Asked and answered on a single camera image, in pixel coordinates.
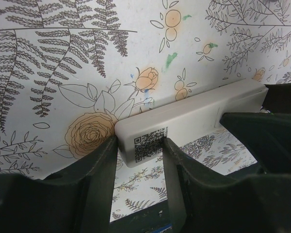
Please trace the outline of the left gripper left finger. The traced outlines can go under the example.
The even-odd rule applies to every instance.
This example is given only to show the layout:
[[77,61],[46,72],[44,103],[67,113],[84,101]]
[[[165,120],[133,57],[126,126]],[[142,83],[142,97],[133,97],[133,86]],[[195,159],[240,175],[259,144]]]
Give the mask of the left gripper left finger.
[[45,179],[0,174],[0,233],[105,233],[117,138]]

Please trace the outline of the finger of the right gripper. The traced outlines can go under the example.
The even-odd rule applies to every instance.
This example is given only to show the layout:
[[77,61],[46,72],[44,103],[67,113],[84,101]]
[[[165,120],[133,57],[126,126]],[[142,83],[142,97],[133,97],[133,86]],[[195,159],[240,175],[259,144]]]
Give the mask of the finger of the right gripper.
[[291,83],[268,84],[267,113],[225,113],[220,123],[267,173],[291,174]]

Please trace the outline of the white remote control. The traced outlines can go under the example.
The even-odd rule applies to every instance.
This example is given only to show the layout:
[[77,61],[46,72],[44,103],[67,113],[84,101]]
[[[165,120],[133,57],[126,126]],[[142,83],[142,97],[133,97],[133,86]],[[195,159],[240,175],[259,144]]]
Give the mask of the white remote control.
[[244,79],[118,121],[115,134],[127,167],[162,154],[165,137],[179,147],[220,128],[224,113],[258,113],[266,85]]

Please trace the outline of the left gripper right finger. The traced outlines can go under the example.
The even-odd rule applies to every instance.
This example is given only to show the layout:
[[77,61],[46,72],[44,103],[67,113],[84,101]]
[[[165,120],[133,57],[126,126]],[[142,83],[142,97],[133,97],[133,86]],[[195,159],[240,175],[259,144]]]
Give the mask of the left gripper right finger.
[[163,167],[175,233],[291,233],[291,174],[234,179],[163,140]]

